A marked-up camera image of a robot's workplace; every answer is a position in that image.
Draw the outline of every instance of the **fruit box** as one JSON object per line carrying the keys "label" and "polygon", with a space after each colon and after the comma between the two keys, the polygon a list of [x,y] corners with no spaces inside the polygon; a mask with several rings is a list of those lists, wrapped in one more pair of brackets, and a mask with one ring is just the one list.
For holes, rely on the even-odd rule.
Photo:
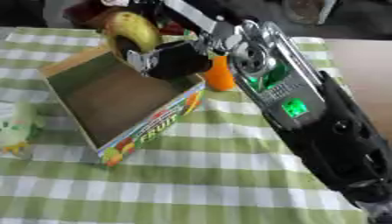
{"label": "fruit box", "polygon": [[200,104],[197,74],[144,78],[105,46],[40,69],[49,88],[106,165],[115,165]]}

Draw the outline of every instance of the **table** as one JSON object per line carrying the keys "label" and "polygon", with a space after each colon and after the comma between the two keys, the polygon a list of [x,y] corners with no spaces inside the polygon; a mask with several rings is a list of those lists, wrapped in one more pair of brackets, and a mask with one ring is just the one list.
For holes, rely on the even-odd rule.
{"label": "table", "polygon": [[336,67],[375,127],[392,139],[392,42],[328,39]]}
{"label": "table", "polygon": [[[25,98],[45,116],[34,158],[0,157],[0,223],[365,223],[294,157],[238,88],[206,91],[203,105],[115,169],[91,150],[37,72],[101,37],[17,28],[0,48],[0,101]],[[296,38],[330,74],[319,38]]]}

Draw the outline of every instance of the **orange object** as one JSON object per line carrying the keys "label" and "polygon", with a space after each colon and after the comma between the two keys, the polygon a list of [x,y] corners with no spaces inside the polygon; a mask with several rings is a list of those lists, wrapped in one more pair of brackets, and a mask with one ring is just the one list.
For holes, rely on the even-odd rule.
{"label": "orange object", "polygon": [[226,91],[235,86],[235,80],[228,69],[228,57],[216,56],[213,58],[213,66],[205,72],[206,83],[218,91]]}

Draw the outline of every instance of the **robotic arm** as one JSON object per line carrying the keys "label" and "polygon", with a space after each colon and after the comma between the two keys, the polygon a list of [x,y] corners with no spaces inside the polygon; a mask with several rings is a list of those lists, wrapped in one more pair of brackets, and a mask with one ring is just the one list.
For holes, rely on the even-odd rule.
{"label": "robotic arm", "polygon": [[156,4],[199,39],[159,45],[147,53],[128,50],[129,63],[146,75],[170,79],[207,70],[207,50],[226,54],[237,85],[303,164],[329,189],[367,211],[371,223],[392,223],[387,141],[335,80],[317,71],[275,24],[241,19],[211,0]]}

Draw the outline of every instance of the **fruit illustration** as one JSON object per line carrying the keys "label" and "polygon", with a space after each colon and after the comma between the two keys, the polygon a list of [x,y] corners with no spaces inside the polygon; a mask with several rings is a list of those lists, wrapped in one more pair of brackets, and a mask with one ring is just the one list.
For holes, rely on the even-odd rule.
{"label": "fruit illustration", "polygon": [[188,99],[186,99],[185,106],[183,109],[184,116],[189,114],[200,104],[200,98],[202,95],[203,91],[199,91],[197,93],[191,94]]}
{"label": "fruit illustration", "polygon": [[102,160],[107,166],[114,166],[123,160],[123,154],[121,154],[116,148],[110,147],[103,152]]}
{"label": "fruit illustration", "polygon": [[120,143],[118,143],[115,148],[121,153],[132,152],[133,148],[135,148],[135,144],[132,137],[129,136],[124,138]]}

